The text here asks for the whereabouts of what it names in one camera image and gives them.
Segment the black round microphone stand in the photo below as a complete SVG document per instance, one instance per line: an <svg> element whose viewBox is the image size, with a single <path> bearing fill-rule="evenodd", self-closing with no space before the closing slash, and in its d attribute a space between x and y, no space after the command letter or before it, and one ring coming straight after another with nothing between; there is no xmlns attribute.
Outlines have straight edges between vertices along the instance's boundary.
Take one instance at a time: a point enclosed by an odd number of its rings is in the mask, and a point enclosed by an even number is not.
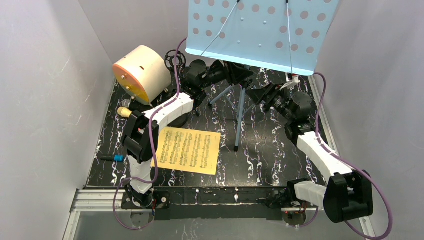
<svg viewBox="0 0 424 240"><path fill-rule="evenodd" d="M169 114L166 126L171 128L182 128L188 121L188 115L188 113L182 115L176 113Z"/></svg>

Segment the yellow sheet music page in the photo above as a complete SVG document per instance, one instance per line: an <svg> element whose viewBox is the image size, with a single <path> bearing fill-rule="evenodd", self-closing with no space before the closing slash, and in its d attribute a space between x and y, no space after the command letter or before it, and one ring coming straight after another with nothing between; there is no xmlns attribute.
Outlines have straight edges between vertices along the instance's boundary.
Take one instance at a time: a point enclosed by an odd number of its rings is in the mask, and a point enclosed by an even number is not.
<svg viewBox="0 0 424 240"><path fill-rule="evenodd" d="M158 138L157 167L213 176L220 144L219 132L165 127Z"/></svg>

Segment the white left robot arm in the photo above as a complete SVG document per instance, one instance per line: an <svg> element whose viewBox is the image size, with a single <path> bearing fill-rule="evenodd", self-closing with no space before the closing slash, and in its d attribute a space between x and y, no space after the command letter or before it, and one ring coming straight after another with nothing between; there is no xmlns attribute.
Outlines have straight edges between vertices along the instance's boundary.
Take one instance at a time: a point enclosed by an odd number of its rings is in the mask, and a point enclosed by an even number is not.
<svg viewBox="0 0 424 240"><path fill-rule="evenodd" d="M124 189L131 202L141 208L155 203L151 189L159 176L157 150L161 131L195 110L206 98L206 88L222 81L230 85L245 83L253 74L250 67L239 63L216 60L207 66L203 60L195 60L188 68L176 71L174 96L151 110L129 114L122 145L130 164L130 178L124 180Z"/></svg>

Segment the beige microphone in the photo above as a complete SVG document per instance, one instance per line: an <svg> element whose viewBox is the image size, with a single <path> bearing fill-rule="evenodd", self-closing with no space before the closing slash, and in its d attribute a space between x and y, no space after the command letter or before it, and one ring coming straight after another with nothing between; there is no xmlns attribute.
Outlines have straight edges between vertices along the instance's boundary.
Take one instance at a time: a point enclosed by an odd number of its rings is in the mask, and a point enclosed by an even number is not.
<svg viewBox="0 0 424 240"><path fill-rule="evenodd" d="M122 118L129 118L132 114L132 111L127 107L121 106L117 109L117 114Z"/></svg>

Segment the black tripod microphone stand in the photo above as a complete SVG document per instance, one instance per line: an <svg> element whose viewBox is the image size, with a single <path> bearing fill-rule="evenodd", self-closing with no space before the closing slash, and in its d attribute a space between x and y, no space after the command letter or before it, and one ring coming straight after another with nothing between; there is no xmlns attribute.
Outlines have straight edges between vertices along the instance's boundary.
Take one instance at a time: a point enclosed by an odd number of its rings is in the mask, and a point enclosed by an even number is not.
<svg viewBox="0 0 424 240"><path fill-rule="evenodd" d="M187 59L185 55L180 51L178 51L177 54L175 53L175 49L166 53L164 57L165 66L170 72L176 70L180 92L186 93L194 100L193 110L199 117L201 114L198 107L201 105L201 98L204 92L198 85L195 85L194 81L188 76L190 69L186 67Z"/></svg>

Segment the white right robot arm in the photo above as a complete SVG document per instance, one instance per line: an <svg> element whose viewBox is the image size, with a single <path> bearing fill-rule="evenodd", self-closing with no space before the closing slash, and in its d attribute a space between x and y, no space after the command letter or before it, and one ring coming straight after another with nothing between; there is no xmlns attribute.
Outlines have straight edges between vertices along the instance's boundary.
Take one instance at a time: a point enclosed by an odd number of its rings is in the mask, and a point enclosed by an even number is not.
<svg viewBox="0 0 424 240"><path fill-rule="evenodd" d="M314 131L310 118L313 101L303 91L290 93L282 85L268 84L250 89L246 94L265 110L274 108L286 119L285 134L295 147L317 167L327 185L319 185L301 178L287 182L287 203L311 203L323 209L333 223L367 217L374 212L372 184L358 170L336 159L334 152Z"/></svg>

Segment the blue music stand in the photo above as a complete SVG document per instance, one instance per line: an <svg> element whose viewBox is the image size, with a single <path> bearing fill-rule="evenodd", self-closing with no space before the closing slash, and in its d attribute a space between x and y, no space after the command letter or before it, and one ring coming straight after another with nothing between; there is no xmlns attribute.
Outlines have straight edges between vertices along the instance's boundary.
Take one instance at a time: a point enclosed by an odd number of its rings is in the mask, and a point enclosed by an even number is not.
<svg viewBox="0 0 424 240"><path fill-rule="evenodd" d="M191 0L186 52L311 76L339 4L338 0Z"/></svg>

